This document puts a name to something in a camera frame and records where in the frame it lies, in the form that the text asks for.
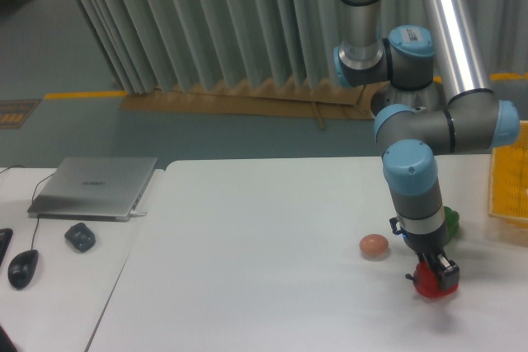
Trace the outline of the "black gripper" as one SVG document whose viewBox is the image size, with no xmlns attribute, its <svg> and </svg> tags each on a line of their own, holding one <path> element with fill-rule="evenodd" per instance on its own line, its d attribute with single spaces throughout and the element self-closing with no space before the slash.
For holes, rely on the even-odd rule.
<svg viewBox="0 0 528 352">
<path fill-rule="evenodd" d="M 418 256 L 418 263 L 412 274 L 407 273 L 406 279 L 412 282 L 431 282 L 434 274 L 438 280 L 439 289 L 452 289 L 459 284 L 460 268 L 445 256 L 445 245 L 449 242 L 447 228 L 438 228 L 427 234 L 414 234 L 403 231 L 403 240 Z M 427 257 L 431 255 L 431 268 Z"/>
</svg>

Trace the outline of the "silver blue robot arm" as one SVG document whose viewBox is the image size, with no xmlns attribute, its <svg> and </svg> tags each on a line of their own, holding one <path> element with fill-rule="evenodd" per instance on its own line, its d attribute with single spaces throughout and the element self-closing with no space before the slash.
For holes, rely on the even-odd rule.
<svg viewBox="0 0 528 352">
<path fill-rule="evenodd" d="M 411 281 L 424 297 L 453 293 L 459 266 L 445 254 L 451 238 L 436 156 L 513 144 L 521 121 L 510 101 L 496 98 L 467 0 L 422 0 L 428 27 L 400 26 L 381 37 L 381 0 L 340 0 L 351 14 L 349 36 L 333 50 L 339 82 L 355 87 L 386 81 L 403 94 L 434 90 L 441 103 L 389 101 L 375 116 L 375 141 L 395 216 L 390 224 L 417 255 Z"/>
</svg>

